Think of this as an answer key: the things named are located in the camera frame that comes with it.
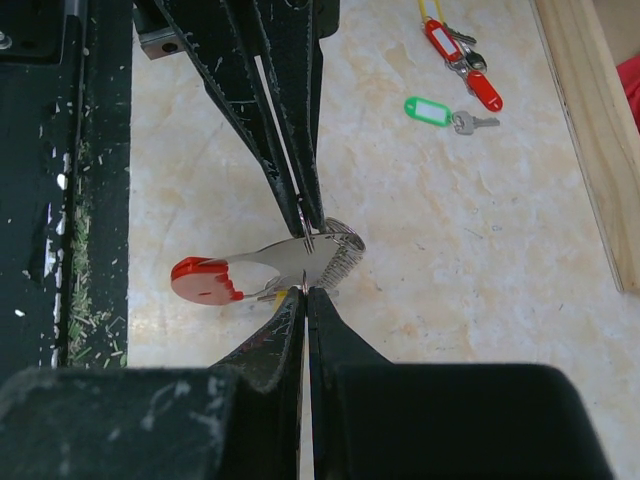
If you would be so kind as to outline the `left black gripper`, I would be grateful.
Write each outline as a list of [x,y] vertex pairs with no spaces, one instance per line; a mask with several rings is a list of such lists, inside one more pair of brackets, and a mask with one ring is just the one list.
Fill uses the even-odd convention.
[[[302,237],[293,181],[242,20],[248,3],[135,0],[133,5],[142,51],[157,60],[186,50],[209,97],[260,165],[290,234]],[[340,1],[256,1],[254,7],[267,85],[303,212],[313,228],[322,230],[316,164],[323,61],[319,38],[337,32]]]

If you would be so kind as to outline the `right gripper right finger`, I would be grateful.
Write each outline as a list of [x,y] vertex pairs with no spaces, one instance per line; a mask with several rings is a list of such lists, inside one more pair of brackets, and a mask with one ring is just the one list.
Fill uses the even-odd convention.
[[395,363],[312,289],[314,466],[320,479],[609,479],[582,399],[527,363]]

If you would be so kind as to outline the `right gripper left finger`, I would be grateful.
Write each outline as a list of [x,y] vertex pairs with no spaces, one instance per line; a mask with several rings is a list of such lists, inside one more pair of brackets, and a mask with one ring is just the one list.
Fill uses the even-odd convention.
[[297,479],[305,297],[291,288],[272,318],[213,370],[235,381],[226,399],[217,479]]

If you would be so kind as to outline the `yellow tag key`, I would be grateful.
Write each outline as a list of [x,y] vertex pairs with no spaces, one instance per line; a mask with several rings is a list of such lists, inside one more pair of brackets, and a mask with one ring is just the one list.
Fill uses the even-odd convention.
[[266,302],[272,305],[274,310],[277,310],[281,303],[284,301],[288,294],[287,290],[279,290],[258,298],[259,302]]

